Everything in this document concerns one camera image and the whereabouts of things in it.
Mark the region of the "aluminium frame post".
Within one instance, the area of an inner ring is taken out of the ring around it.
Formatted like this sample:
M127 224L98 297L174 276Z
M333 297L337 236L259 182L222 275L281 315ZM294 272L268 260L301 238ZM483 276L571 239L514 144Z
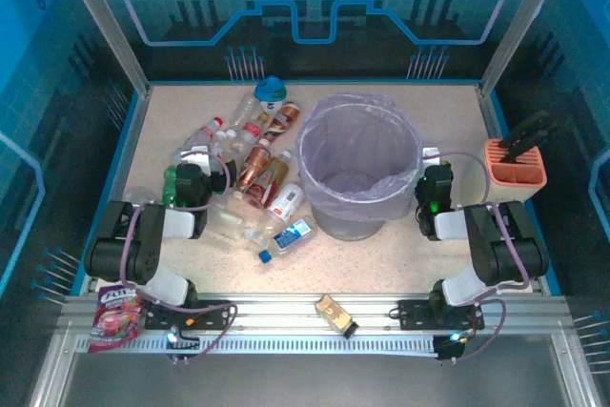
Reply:
M134 90L140 96L149 92L149 80L106 0L82 0Z
M545 0L522 0L506 33L480 79L480 95L489 98Z

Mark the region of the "aluminium mounting rail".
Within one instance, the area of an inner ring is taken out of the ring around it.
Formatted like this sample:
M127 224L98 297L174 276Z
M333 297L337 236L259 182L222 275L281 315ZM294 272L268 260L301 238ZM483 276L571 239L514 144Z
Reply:
M247 336L328 336L328 325L315 311L320 294L233 294L226 299L237 305L237 317L230 333ZM501 306L482 306L485 335L500 329L504 336L554 335L574 329L568 303L562 296L527 293L502 294L506 317L500 324ZM397 335L397 320L389 318L400 295L337 294L334 299L354 318L366 336ZM93 296L70 297L61 309L55 329L72 334L91 330L96 308Z

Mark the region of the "gold box with black cap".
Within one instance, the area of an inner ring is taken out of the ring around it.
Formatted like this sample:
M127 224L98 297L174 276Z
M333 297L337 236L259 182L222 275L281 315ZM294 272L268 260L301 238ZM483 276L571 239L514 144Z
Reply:
M324 319L333 330L349 339L358 329L358 324L338 302L329 295L324 295L316 304L315 311Z

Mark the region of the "white bottle red print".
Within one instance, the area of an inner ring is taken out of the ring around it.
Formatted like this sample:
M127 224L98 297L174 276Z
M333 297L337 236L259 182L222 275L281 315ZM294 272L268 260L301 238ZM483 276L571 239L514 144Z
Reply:
M303 189L296 183L286 184L267 208L272 218L288 222L305 200Z

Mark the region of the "blue label bottle blue cap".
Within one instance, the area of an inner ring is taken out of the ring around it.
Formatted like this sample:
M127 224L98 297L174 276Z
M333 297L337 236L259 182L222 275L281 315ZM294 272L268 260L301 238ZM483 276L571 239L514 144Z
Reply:
M281 231L273 234L265 250L258 254L262 263L293 252L317 234L317 225L312 215L305 215Z

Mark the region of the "copper label drink bottle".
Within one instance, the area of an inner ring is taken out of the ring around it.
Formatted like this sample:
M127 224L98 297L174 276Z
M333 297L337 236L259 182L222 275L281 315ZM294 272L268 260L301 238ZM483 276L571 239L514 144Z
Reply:
M247 154L235 184L239 192L244 193L260 176L271 158L270 146L269 140L261 138Z

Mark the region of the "orange white knife block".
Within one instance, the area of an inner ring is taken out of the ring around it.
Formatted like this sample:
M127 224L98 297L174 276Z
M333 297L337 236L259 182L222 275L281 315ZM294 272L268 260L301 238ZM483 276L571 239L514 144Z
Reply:
M527 201L547 185L547 173L538 146L517 157L515 162L502 162L509 152L500 140L484 144L484 159L490 176L488 199L494 202Z

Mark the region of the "white bottle big blue cap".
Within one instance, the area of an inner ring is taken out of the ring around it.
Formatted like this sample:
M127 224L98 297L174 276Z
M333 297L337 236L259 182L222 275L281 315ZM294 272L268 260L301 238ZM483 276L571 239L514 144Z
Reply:
M285 83L277 76L267 76L254 88L254 97L259 101L262 111L269 116L275 115L287 98Z

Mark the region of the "green plastic bottle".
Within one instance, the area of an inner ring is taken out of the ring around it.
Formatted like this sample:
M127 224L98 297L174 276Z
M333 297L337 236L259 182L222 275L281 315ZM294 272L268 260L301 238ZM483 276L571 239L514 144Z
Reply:
M176 201L176 175L177 167L169 166L164 174L164 183L162 188L162 201L165 206L174 206Z

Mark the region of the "clear bottle red cap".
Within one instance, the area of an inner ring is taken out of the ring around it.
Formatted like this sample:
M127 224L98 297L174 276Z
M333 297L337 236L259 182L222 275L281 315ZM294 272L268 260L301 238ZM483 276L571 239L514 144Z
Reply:
M208 146L222 125L223 120L218 116L214 117L210 122L192 134L184 143L183 148L190 150L193 147Z

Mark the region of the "purple candy bag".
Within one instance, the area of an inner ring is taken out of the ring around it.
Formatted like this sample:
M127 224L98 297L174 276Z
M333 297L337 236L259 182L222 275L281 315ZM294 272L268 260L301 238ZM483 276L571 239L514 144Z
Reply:
M144 300L122 285L102 287L91 327L89 354L121 347L139 335Z

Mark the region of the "gold red label bottle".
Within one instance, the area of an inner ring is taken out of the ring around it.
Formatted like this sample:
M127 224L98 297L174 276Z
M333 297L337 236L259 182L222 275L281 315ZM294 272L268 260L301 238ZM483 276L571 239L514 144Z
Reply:
M292 156L290 151L283 151L271 158L245 192L246 201L250 205L264 209L271 204L288 174Z

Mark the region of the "black connector box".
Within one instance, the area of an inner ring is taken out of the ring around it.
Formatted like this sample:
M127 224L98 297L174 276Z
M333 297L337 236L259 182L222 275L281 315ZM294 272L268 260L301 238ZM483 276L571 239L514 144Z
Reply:
M462 357L471 337L469 331L452 332L447 336L434 336L433 347L437 360L457 360Z
M167 356L173 366L176 366L180 361L187 364L191 356L190 351L199 349L200 340L197 337L185 336L182 330L176 326L172 326L166 334Z

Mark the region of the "red label bottle yellow cap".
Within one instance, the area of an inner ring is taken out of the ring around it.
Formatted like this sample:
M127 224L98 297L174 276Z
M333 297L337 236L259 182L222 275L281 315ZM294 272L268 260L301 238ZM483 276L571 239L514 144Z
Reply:
M268 119L269 115L262 112L257 118L247 121L237 134L233 148L239 153L251 148L260 138Z

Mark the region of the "brown coffee drink bottle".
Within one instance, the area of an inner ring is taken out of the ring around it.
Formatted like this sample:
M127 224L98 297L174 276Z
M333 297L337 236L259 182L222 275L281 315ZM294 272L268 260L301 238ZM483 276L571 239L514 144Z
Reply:
M287 132L300 116L301 109L294 102L287 102L275 114L262 139L274 143L283 133Z

